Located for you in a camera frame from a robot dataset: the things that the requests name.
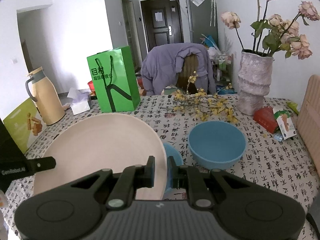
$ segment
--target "green box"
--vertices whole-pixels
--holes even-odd
[[[101,111],[134,111],[140,94],[130,47],[104,51],[87,60]]]

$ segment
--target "red box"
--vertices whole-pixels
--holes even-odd
[[[276,133],[279,125],[273,115],[273,108],[266,106],[254,113],[253,120],[263,126],[268,132]]]

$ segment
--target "thermos handle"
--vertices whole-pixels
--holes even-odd
[[[37,102],[38,100],[31,94],[30,89],[29,89],[29,82],[31,82],[32,80],[34,80],[34,77],[31,77],[30,79],[28,79],[28,80],[26,81],[26,90],[27,90],[27,93],[28,93],[28,95],[30,96],[30,98],[31,98],[33,101]]]

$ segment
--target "purple puffer jacket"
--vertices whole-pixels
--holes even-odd
[[[205,46],[196,43],[176,43],[154,47],[142,63],[141,76],[147,96],[161,95],[162,90],[178,81],[184,58],[196,54],[198,58],[195,85],[203,88],[208,94],[216,92],[213,70]]]

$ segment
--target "red bucket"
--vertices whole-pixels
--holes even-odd
[[[91,92],[95,92],[95,90],[94,90],[94,85],[93,85],[93,82],[92,82],[92,81],[90,81],[90,82],[88,83],[88,86],[89,86]]]

